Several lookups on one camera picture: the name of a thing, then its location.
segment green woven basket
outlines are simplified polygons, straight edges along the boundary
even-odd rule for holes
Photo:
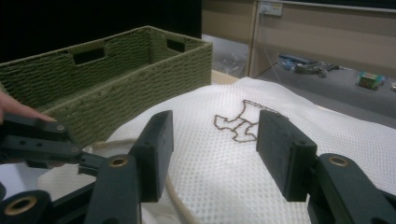
[[[87,146],[149,107],[210,84],[211,57],[210,43],[147,26],[1,63],[0,87]]]

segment white mesh fabric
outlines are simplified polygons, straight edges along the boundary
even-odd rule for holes
[[[307,204],[283,199],[256,152],[260,109],[288,117],[318,144],[318,154],[349,157],[378,188],[396,194],[396,130],[319,109],[277,84],[251,78],[155,105],[108,141],[136,138],[151,116],[173,110],[175,151],[169,175],[199,223],[310,223]],[[47,177],[40,181],[42,189],[55,190]]]

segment human hand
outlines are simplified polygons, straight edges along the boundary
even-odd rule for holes
[[[11,96],[0,91],[0,123],[3,123],[5,112],[28,118],[43,119],[45,121],[56,121],[55,119],[34,110],[32,107],[21,104]]]

